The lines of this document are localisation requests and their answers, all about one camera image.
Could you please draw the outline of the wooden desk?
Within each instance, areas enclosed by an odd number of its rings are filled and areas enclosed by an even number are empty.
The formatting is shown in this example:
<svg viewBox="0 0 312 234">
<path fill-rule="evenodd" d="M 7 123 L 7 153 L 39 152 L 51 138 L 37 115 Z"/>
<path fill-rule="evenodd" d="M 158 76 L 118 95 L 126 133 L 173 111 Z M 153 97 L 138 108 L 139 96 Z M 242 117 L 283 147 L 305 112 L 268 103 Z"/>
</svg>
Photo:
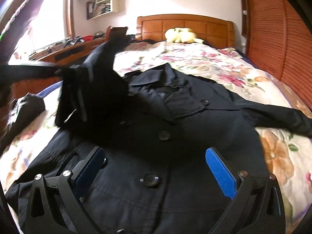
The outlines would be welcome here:
<svg viewBox="0 0 312 234">
<path fill-rule="evenodd" d="M 105 42 L 105 38 L 100 37 L 49 54 L 47 54 L 47 52 L 37 53 L 32 55 L 30 59 L 31 61 L 51 62 L 60 66 L 71 66 L 82 62 L 83 58 L 85 59 L 94 48 L 98 47 L 103 42 Z M 11 87 L 13 98 L 21 98 L 27 93 L 37 94 L 58 81 L 60 81 L 59 78 L 52 77 L 48 79 L 27 79 L 14 83 Z"/>
</svg>

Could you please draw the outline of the wooden chair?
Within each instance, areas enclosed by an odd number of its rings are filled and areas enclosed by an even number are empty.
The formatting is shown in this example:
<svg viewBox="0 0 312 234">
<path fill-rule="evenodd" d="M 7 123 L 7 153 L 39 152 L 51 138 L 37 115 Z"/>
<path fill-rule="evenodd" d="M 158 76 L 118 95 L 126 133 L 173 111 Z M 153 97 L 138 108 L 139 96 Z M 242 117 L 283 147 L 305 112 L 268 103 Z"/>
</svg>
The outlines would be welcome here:
<svg viewBox="0 0 312 234">
<path fill-rule="evenodd" d="M 105 41 L 111 41 L 113 39 L 125 38 L 128 27 L 112 27 L 109 26 L 106 29 Z"/>
</svg>

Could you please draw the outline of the floral bed blanket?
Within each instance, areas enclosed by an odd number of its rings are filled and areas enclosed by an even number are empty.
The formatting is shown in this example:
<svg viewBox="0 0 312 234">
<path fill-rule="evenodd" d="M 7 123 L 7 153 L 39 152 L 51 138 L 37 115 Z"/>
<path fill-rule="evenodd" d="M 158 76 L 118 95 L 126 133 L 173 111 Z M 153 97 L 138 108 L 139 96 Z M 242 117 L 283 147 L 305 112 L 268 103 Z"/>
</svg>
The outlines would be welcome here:
<svg viewBox="0 0 312 234">
<path fill-rule="evenodd" d="M 304 102 L 274 76 L 254 68 L 233 48 L 214 49 L 203 44 L 159 42 L 133 43 L 114 61 L 119 75 L 169 63 L 185 74 L 220 83 L 241 97 L 276 106 L 285 106 L 311 116 Z M 1 184 L 7 191 L 57 132 L 54 120 L 60 83 L 43 90 L 45 111 L 32 119 L 5 148 L 1 157 Z M 285 203 L 286 232 L 299 226 L 311 205 L 311 140 L 283 129 L 257 128 L 264 146 L 265 161 L 278 178 Z"/>
</svg>

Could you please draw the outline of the red basket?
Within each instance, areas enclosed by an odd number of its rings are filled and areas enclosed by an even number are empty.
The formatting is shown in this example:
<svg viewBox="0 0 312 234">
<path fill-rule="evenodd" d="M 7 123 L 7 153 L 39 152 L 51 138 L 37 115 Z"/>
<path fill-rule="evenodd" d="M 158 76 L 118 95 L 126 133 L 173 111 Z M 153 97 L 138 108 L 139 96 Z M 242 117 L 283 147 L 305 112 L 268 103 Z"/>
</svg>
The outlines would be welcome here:
<svg viewBox="0 0 312 234">
<path fill-rule="evenodd" d="M 94 37 L 92 35 L 87 35 L 82 37 L 85 42 L 93 41 Z"/>
</svg>

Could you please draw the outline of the wooden louvered wardrobe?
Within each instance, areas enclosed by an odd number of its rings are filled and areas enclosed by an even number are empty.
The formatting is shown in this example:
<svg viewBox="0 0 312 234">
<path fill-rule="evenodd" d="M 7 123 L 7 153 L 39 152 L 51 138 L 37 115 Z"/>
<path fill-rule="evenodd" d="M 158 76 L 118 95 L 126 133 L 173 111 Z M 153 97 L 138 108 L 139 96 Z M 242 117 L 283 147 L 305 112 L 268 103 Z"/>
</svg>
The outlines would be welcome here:
<svg viewBox="0 0 312 234">
<path fill-rule="evenodd" d="M 242 0 L 246 52 L 311 107 L 311 33 L 287 0 Z"/>
</svg>

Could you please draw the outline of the black trench coat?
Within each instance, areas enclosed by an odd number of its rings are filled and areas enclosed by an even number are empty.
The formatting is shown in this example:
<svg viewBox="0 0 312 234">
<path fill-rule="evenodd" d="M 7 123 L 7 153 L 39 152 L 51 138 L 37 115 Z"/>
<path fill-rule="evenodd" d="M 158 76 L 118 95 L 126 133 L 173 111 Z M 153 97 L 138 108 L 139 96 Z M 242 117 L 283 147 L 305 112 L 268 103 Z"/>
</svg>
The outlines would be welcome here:
<svg viewBox="0 0 312 234">
<path fill-rule="evenodd" d="M 24 233 L 35 176 L 73 170 L 95 147 L 105 162 L 80 202 L 102 233 L 210 233 L 231 199 L 206 163 L 207 149 L 266 177 L 257 127 L 311 137 L 302 111 L 245 100 L 168 63 L 120 76 L 113 63 L 125 47 L 103 43 L 83 64 L 60 70 L 58 132 L 5 195 Z"/>
</svg>

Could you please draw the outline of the yellow plush toy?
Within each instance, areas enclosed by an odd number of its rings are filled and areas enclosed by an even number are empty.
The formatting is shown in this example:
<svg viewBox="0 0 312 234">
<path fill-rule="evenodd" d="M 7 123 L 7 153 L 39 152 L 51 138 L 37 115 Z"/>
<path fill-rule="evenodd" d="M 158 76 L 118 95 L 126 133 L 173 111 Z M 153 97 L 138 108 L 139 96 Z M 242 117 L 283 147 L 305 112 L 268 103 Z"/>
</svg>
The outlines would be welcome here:
<svg viewBox="0 0 312 234">
<path fill-rule="evenodd" d="M 204 40 L 197 38 L 190 28 L 171 28 L 164 36 L 169 43 L 204 43 Z"/>
</svg>

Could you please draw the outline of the dark folded garment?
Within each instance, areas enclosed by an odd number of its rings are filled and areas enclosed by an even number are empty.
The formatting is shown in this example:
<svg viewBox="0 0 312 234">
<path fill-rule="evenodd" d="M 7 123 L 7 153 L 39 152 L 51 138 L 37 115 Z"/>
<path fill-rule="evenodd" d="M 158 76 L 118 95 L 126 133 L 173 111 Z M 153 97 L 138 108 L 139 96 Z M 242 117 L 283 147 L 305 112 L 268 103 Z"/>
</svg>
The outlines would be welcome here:
<svg viewBox="0 0 312 234">
<path fill-rule="evenodd" d="M 6 134 L 1 138 L 1 154 L 13 139 L 45 111 L 42 97 L 27 93 L 13 101 L 15 104 L 8 117 Z"/>
</svg>

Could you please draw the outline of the wooden headboard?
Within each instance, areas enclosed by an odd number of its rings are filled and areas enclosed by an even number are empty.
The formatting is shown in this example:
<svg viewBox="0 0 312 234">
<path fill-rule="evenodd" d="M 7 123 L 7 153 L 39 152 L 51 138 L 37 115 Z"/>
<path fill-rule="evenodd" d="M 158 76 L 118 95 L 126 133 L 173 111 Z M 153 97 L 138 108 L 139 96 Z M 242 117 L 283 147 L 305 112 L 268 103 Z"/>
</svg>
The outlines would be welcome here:
<svg viewBox="0 0 312 234">
<path fill-rule="evenodd" d="M 170 28 L 190 28 L 196 36 L 217 49 L 234 47 L 234 23 L 209 16 L 192 14 L 160 14 L 137 18 L 137 40 L 164 41 Z"/>
</svg>

